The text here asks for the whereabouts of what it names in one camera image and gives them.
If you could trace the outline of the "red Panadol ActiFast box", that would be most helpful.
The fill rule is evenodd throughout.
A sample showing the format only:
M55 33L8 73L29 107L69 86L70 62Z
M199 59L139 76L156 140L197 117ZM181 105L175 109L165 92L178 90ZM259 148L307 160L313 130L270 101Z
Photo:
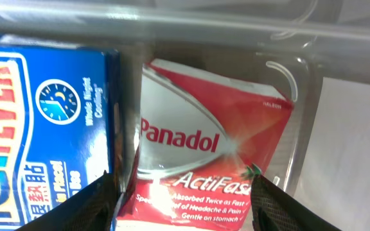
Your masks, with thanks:
M293 103L270 85L143 66L138 163L118 230L239 230Z

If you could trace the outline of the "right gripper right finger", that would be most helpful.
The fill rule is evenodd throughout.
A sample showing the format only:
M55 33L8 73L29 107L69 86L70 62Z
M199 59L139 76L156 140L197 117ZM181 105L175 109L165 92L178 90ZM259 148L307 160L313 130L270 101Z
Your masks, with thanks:
M255 231L340 231L262 175L253 178L251 207Z

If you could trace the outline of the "blue Cool Fever box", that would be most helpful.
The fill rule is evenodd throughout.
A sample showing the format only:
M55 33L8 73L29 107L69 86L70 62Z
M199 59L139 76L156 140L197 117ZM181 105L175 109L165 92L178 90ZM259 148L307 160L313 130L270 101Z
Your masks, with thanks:
M15 230L113 171L119 53L0 35L0 230Z

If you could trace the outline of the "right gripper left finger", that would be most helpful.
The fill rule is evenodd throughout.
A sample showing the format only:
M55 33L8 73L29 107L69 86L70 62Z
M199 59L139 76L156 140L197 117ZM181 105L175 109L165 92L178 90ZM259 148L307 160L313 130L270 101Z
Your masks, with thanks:
M64 203L16 231L109 231L117 199L115 177L104 173Z

